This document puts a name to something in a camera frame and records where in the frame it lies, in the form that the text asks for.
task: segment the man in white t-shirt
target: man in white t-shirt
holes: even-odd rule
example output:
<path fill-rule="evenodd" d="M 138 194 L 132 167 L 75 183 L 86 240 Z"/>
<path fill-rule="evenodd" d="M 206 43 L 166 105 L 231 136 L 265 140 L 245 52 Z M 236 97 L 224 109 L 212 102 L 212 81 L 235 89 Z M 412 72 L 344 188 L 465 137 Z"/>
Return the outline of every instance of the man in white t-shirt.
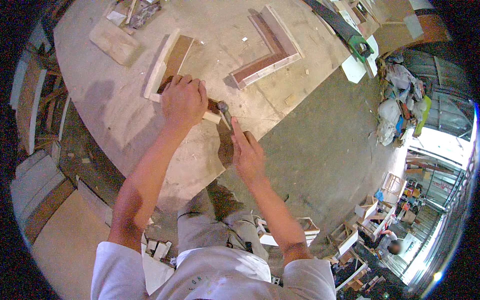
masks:
<path fill-rule="evenodd" d="M 206 213 L 208 193 L 203 190 L 179 211 L 177 270 L 157 291 L 147 294 L 142 232 L 175 150 L 202 120 L 207 104 L 204 81 L 175 76 L 167 85 L 162 94 L 165 126 L 120 189 L 108 241 L 97 248 L 91 298 L 335 299 L 330 263 L 313 259 L 303 230 L 270 186 L 262 148 L 250 132 L 241 131 L 236 118 L 232 118 L 233 163 L 283 253 L 284 286 L 270 283 L 268 255 L 252 215 L 230 196 L 230 211 L 215 220 Z M 208 190 L 215 194 L 219 188 L 210 185 Z"/>

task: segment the person's right hand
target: person's right hand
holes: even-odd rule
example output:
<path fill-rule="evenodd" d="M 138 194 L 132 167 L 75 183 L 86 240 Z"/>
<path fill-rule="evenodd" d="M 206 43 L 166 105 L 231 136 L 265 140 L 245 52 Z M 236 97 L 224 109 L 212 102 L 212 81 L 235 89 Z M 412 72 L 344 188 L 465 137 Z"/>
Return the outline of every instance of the person's right hand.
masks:
<path fill-rule="evenodd" d="M 162 110 L 166 126 L 187 134 L 202 121 L 207 110 L 208 97 L 205 81 L 191 75 L 175 75 L 162 93 Z"/>
<path fill-rule="evenodd" d="M 250 131 L 242 132 L 237 118 L 231 119 L 233 127 L 233 164 L 247 188 L 267 180 L 265 155 Z"/>

